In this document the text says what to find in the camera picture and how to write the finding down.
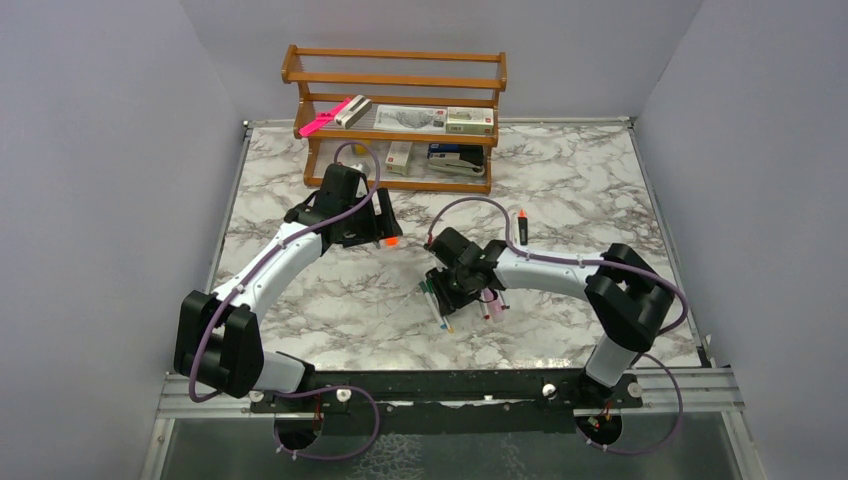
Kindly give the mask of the green cap white marker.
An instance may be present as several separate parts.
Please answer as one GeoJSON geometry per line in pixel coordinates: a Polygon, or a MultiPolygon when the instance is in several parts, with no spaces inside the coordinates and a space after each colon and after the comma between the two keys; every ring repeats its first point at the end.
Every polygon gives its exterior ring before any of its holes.
{"type": "Polygon", "coordinates": [[[430,303],[432,305],[433,311],[435,312],[436,316],[441,321],[442,328],[444,330],[446,330],[449,334],[453,334],[455,332],[455,330],[453,329],[452,325],[450,324],[448,317],[445,314],[443,314],[440,310],[439,300],[436,296],[435,290],[433,289],[431,281],[429,279],[425,279],[424,285],[425,285],[425,288],[427,290],[428,297],[430,298],[430,303]]]}

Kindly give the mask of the orange cap black highlighter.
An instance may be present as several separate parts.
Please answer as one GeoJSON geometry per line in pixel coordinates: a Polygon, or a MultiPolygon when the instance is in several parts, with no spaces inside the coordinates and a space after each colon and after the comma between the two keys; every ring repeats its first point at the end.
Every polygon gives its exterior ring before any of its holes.
{"type": "Polygon", "coordinates": [[[529,223],[526,212],[521,209],[517,215],[518,224],[518,239],[521,246],[527,246],[529,243],[529,223]]]}

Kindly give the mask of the teal cap white marker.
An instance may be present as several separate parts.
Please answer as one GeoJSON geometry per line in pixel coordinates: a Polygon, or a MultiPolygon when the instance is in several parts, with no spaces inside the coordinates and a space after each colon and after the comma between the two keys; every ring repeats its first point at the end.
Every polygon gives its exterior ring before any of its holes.
{"type": "Polygon", "coordinates": [[[437,303],[437,300],[436,300],[436,297],[435,297],[435,296],[433,295],[433,293],[430,291],[430,289],[429,289],[429,287],[428,287],[428,283],[427,283],[425,280],[422,280],[422,281],[420,281],[420,282],[418,283],[418,285],[419,285],[419,288],[421,289],[421,291],[422,291],[422,293],[423,293],[423,295],[424,295],[424,297],[425,297],[425,300],[426,300],[426,302],[427,302],[427,305],[428,305],[428,307],[429,307],[429,309],[430,309],[431,313],[433,314],[434,318],[435,318],[435,319],[436,319],[436,321],[438,322],[439,327],[440,327],[442,330],[450,331],[450,327],[449,327],[449,325],[448,325],[448,321],[447,321],[447,320],[445,319],[445,317],[444,317],[444,316],[440,313],[440,311],[439,311],[439,307],[438,307],[438,303],[437,303]]]}

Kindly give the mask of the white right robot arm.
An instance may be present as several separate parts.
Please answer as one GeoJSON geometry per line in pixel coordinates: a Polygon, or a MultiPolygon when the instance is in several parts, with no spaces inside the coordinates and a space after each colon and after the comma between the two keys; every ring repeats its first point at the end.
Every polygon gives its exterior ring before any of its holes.
{"type": "Polygon", "coordinates": [[[503,240],[481,247],[446,228],[425,248],[439,263],[425,279],[443,317],[474,301],[506,308],[508,290],[534,290],[587,302],[603,335],[576,384],[579,398],[592,407],[612,399],[625,371],[652,348],[676,297],[671,284],[621,243],[589,257],[564,256],[521,252],[503,240]]]}

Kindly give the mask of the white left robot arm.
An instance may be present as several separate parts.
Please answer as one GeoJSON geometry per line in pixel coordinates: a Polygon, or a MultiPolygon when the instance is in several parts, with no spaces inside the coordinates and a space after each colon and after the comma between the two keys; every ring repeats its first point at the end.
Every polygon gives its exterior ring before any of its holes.
{"type": "Polygon", "coordinates": [[[363,192],[366,182],[355,167],[330,165],[321,187],[287,211],[275,236],[246,267],[210,293],[190,292],[180,307],[174,369],[235,398],[276,391],[290,410],[309,406],[313,366],[265,350],[260,324],[292,281],[332,246],[401,236],[388,190],[363,192]]]}

